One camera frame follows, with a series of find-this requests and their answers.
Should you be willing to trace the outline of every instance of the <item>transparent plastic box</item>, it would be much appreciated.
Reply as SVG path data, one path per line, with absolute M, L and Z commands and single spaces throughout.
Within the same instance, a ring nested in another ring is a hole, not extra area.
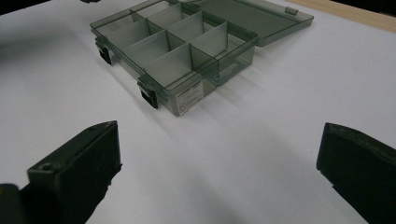
M 248 67 L 255 46 L 313 19 L 265 1 L 150 0 L 91 27 L 101 56 L 111 63 L 113 52 L 113 59 L 137 78 L 143 98 L 179 116 Z

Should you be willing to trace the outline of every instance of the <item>label sticker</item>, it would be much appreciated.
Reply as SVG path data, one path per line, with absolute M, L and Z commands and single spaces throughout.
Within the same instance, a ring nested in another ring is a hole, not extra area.
M 198 103 L 200 100 L 204 98 L 204 87 L 202 81 L 197 83 L 196 85 L 190 87 L 186 91 L 183 91 L 181 94 L 176 96 L 176 103 L 178 113 L 180 115 L 184 114 L 193 105 Z

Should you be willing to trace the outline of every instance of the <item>box lid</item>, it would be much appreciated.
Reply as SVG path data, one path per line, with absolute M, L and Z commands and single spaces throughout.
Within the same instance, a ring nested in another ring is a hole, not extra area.
M 182 1 L 199 7 L 226 21 L 244 27 L 259 37 L 263 47 L 286 35 L 309 26 L 313 16 L 291 7 L 282 7 L 263 0 L 192 0 Z

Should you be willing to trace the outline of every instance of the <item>screw hole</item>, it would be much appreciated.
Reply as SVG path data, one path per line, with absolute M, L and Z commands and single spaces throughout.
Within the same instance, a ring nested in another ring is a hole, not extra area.
M 50 164 L 50 163 L 45 163 L 45 164 L 40 166 L 40 170 L 51 171 L 51 170 L 53 170 L 53 165 Z

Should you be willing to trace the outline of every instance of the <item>white table surface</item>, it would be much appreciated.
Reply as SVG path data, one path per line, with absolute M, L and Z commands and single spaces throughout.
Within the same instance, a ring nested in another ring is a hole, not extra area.
M 133 0 L 53 0 L 0 16 L 0 182 L 117 120 L 122 170 L 88 223 L 351 224 L 316 169 L 325 122 L 396 147 L 396 34 L 301 7 L 313 24 L 176 118 L 100 58 L 90 23 Z

